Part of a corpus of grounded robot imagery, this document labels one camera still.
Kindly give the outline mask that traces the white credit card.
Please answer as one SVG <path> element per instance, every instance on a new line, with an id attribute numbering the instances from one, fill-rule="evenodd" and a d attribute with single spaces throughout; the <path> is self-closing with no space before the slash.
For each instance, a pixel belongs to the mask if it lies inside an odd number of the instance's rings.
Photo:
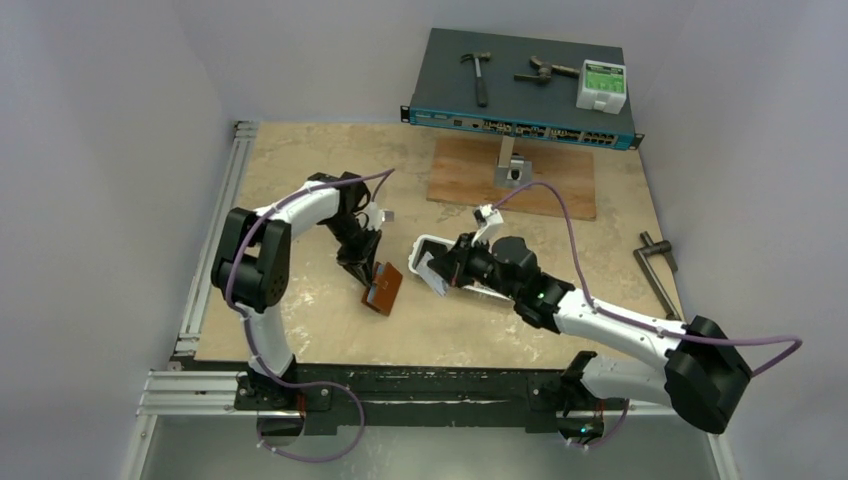
<path id="1" fill-rule="evenodd" d="M 415 271 L 434 293 L 440 297 L 445 297 L 448 293 L 449 285 L 438 273 L 429 267 L 429 261 L 433 259 L 434 257 L 430 252 L 425 252 L 418 261 Z"/>

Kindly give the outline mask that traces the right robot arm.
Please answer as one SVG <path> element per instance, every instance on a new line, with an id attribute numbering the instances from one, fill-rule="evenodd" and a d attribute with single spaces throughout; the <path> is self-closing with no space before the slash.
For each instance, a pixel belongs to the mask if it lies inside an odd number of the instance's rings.
<path id="1" fill-rule="evenodd" d="M 493 244 L 461 235 L 449 249 L 422 254 L 416 264 L 436 290 L 480 285 L 510 299 L 528 325 L 592 340 L 629 356 L 595 356 L 564 376 L 561 392 L 576 407 L 598 398 L 629 398 L 672 408 L 690 425 L 726 431 L 753 371 L 713 320 L 689 323 L 650 317 L 590 296 L 548 274 L 521 237 Z"/>

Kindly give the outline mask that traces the brown leather card holder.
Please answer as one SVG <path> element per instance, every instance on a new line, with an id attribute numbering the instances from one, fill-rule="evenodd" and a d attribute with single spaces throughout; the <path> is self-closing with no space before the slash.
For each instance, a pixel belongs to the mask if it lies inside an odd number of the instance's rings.
<path id="1" fill-rule="evenodd" d="M 391 314 L 403 274 L 391 263 L 377 262 L 374 277 L 361 298 L 361 303 L 372 311 L 388 317 Z"/>

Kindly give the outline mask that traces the white plastic basket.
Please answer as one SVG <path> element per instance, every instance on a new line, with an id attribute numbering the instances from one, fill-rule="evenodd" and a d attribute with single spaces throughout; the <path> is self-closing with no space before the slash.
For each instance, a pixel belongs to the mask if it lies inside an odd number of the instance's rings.
<path id="1" fill-rule="evenodd" d="M 430 234 L 421 234 L 412 244 L 412 251 L 408 257 L 408 269 L 416 276 L 421 277 L 418 265 L 422 258 L 430 253 L 432 256 L 446 253 L 454 245 L 453 240 Z M 509 298 L 496 291 L 479 284 L 471 284 L 462 287 L 462 290 L 474 292 L 486 297 L 508 301 Z"/>

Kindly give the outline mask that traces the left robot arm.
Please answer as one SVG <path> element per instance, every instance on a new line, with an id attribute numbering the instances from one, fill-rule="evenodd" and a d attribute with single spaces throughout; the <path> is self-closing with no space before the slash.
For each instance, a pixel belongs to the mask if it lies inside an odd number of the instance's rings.
<path id="1" fill-rule="evenodd" d="M 365 287 L 376 275 L 382 237 L 382 210 L 368 177 L 311 175 L 297 190 L 265 207 L 231 209 L 210 271 L 210 282 L 239 316 L 249 366 L 264 376 L 259 395 L 272 408 L 297 399 L 295 356 L 283 331 L 279 304 L 290 279 L 291 247 L 315 226 L 327 228 L 339 244 L 336 262 Z"/>

